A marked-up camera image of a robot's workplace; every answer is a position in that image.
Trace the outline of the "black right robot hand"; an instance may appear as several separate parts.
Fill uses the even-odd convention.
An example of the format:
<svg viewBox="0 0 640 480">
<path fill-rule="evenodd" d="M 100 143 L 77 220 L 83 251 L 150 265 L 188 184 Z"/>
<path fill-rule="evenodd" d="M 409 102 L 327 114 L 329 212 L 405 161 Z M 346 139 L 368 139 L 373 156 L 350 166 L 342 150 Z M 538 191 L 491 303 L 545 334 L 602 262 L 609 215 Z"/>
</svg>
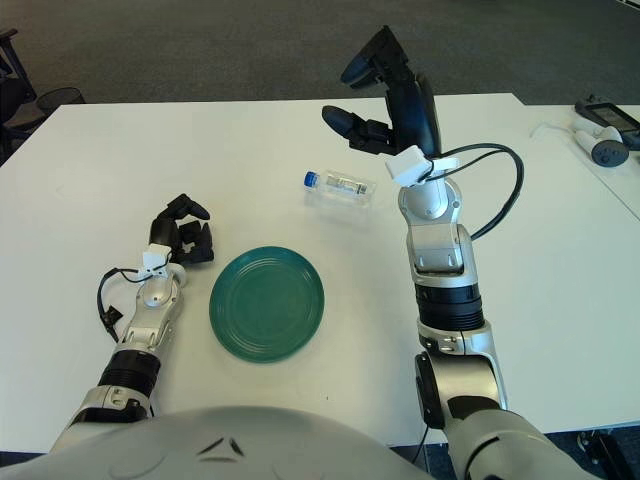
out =
<svg viewBox="0 0 640 480">
<path fill-rule="evenodd" d="M 321 116 L 349 147 L 370 154 L 396 155 L 417 146 L 429 157 L 441 153 L 434 95 L 389 26 L 383 26 L 355 55 L 341 75 L 353 90 L 375 84 L 386 87 L 385 103 L 391 123 L 365 120 L 336 106 L 326 105 Z"/>
</svg>

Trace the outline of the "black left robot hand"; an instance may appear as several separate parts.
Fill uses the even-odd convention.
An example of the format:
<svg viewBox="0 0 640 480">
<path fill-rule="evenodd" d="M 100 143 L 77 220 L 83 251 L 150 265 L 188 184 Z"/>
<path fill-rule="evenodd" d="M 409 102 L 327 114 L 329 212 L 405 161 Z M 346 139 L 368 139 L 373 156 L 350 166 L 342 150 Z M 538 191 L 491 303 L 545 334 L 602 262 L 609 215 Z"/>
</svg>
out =
<svg viewBox="0 0 640 480">
<path fill-rule="evenodd" d="M 186 194 L 170 201 L 151 223 L 149 243 L 170 249 L 179 265 L 212 262 L 215 258 L 209 212 Z"/>
</svg>

